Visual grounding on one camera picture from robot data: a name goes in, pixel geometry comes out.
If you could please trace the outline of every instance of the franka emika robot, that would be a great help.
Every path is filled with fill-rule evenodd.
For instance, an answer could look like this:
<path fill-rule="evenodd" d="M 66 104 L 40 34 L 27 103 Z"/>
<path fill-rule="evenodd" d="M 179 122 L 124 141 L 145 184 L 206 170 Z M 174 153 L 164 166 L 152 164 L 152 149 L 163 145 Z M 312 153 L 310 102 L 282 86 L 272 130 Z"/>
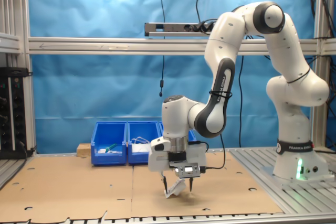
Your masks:
<path fill-rule="evenodd" d="M 206 145 L 189 143 L 188 131 L 195 129 L 207 138 L 223 131 L 236 58 L 246 35 L 264 36 L 272 65 L 281 73 L 271 78 L 266 87 L 279 119 L 278 156 L 273 174 L 289 181 L 333 177 L 326 161 L 313 150 L 309 120 L 301 110 L 301 106 L 324 104 L 329 87 L 307 64 L 290 16 L 274 2 L 258 2 L 224 13 L 216 21 L 204 55 L 214 77 L 208 102 L 173 95 L 162 104 L 164 132 L 151 142 L 148 167 L 161 173 L 166 191 L 163 171 L 175 169 L 179 178 L 190 179 L 192 187 L 193 178 L 209 168 Z"/>

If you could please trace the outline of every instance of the blue storage bin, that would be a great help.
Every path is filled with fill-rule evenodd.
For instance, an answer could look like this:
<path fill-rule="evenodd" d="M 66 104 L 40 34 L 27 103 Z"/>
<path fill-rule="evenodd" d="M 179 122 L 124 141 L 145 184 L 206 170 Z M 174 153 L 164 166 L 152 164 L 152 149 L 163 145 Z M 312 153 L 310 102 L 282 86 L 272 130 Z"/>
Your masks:
<path fill-rule="evenodd" d="M 91 140 L 93 165 L 124 165 L 126 157 L 127 122 L 97 122 Z M 117 144 L 111 151 L 121 153 L 98 153 L 98 150 Z"/>
<path fill-rule="evenodd" d="M 161 136 L 159 124 L 157 121 L 128 122 L 128 163 L 129 164 L 147 164 L 148 152 L 132 152 L 133 138 L 138 136 L 152 141 Z"/>
<path fill-rule="evenodd" d="M 160 130 L 161 130 L 161 136 L 163 134 L 163 124 L 162 122 L 159 122 Z M 189 142 L 195 142 L 196 141 L 196 136 L 193 130 L 189 130 L 189 135 L 188 135 Z"/>

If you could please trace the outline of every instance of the blue curtain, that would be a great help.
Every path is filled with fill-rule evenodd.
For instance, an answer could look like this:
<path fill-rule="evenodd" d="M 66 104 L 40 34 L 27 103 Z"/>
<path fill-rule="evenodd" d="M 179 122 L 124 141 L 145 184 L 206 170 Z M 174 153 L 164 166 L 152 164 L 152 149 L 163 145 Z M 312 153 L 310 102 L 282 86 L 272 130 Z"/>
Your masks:
<path fill-rule="evenodd" d="M 199 0 L 198 9 L 205 20 L 257 1 L 267 0 Z M 292 17 L 301 39 L 313 37 L 309 0 L 270 1 Z M 163 0 L 166 22 L 198 22 L 195 3 Z M 144 38 L 144 23 L 163 21 L 160 0 L 29 0 L 29 10 L 31 36 L 39 37 Z M 97 121 L 160 121 L 165 97 L 183 94 L 206 102 L 212 84 L 202 56 L 166 56 L 162 98 L 162 56 L 34 55 L 32 61 L 40 153 L 74 152 L 79 143 L 90 142 Z M 238 146 L 240 65 L 239 56 L 223 134 L 226 147 Z M 278 119 L 266 95 L 266 83 L 276 75 L 264 57 L 245 57 L 243 146 L 276 145 Z M 207 141 L 220 147 L 218 138 Z"/>

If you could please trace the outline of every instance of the metal grate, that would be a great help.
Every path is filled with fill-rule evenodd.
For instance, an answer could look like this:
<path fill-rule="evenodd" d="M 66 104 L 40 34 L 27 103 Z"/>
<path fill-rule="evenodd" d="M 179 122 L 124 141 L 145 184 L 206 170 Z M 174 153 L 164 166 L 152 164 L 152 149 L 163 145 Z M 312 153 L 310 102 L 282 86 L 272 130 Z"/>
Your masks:
<path fill-rule="evenodd" d="M 0 188 L 15 174 L 23 162 L 23 159 L 0 160 Z"/>
<path fill-rule="evenodd" d="M 288 185 L 281 190 L 260 172 L 262 167 L 274 167 L 277 157 L 275 148 L 245 148 L 230 150 L 230 152 L 252 173 L 263 188 L 273 195 L 274 200 L 285 213 L 336 212 L 335 182 Z M 336 161 L 331 155 L 322 155 L 329 165 Z"/>

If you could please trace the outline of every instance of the cardboard floor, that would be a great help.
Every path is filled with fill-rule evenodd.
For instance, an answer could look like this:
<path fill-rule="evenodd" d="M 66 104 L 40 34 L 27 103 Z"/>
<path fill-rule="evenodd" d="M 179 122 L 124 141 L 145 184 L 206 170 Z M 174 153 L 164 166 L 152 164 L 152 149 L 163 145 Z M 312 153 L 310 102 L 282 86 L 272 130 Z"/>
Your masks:
<path fill-rule="evenodd" d="M 90 161 L 35 157 L 0 190 L 0 222 L 99 219 L 106 211 L 105 219 L 282 212 L 230 153 L 225 169 L 207 170 L 191 193 L 169 199 L 159 173 L 146 166 L 92 167 Z M 208 166 L 222 162 L 222 153 L 207 154 Z M 177 177 L 165 175 L 172 186 Z"/>

